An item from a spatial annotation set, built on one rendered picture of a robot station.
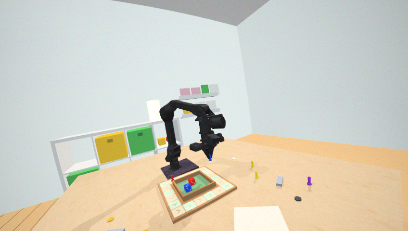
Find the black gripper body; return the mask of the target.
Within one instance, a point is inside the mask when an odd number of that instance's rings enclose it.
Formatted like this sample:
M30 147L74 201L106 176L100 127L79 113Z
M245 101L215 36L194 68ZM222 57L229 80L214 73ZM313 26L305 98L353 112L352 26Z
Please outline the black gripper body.
M195 143L190 144L190 146L189 146L190 150L197 152L197 151L199 151L199 150L201 150L201 149L206 149L206 148L208 148L208 144L210 145L210 143L209 143L208 141L204 142L204 137L205 137L205 135L211 134L211 133L213 133L213 130L211 130L211 129L201 130L201 131L199 132L199 134L201 134L201 140L200 140L200 142L202 142L202 143L196 143L196 142L195 142ZM223 136L222 136L222 137L223 137ZM225 140L224 140L224 137L223 137L222 140L219 141L219 142L224 142L224 141L225 141Z

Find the red die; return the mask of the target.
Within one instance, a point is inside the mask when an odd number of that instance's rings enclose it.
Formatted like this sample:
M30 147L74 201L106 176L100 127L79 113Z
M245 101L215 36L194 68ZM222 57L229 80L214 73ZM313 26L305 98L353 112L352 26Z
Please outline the red die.
M192 177L192 178L190 178L190 179L188 179L188 181L189 181L189 184L191 185L191 186L193 186L193 185L195 185L196 183L195 183L195 179Z

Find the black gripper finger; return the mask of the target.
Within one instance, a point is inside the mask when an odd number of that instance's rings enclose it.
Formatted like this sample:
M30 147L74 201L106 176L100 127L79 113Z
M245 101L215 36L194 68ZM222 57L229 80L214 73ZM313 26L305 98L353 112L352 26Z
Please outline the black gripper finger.
M211 154L211 158L212 158L212 156L213 156L213 151L214 151L214 148L217 146L217 144L215 144L215 145L209 145L208 144L208 147L210 148L209 149L209 154Z
M202 149L208 159L210 159L209 149L210 149L209 147L206 149Z

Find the white flat sheet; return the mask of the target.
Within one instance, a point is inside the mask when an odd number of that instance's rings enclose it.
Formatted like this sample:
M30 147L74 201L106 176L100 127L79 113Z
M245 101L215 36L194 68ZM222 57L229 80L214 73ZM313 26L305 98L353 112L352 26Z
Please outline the white flat sheet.
M235 231L289 231L279 206L234 207Z

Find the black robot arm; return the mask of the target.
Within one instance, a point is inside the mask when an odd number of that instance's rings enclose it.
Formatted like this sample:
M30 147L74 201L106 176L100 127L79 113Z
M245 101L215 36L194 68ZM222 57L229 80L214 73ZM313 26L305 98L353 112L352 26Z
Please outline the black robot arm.
M226 120L222 114L215 115L207 104L192 104L179 100L171 100L168 104L161 107L159 110L160 117L165 123L166 135L168 140L167 155L165 160L170 163L171 170L181 168L178 158L181 154L180 145L177 144L173 128L173 117L176 109L182 109L192 112L197 116L195 121L199 121L200 130L225 128ZM204 142L208 141L210 145L219 144L222 140L222 134L207 134L204 137Z

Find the blue die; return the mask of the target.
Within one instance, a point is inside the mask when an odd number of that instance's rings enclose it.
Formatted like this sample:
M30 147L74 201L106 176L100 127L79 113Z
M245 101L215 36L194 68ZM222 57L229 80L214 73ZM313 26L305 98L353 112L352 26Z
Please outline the blue die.
M189 183L184 184L183 186L184 186L184 190L185 190L186 193L189 192L189 191L192 191L191 185Z

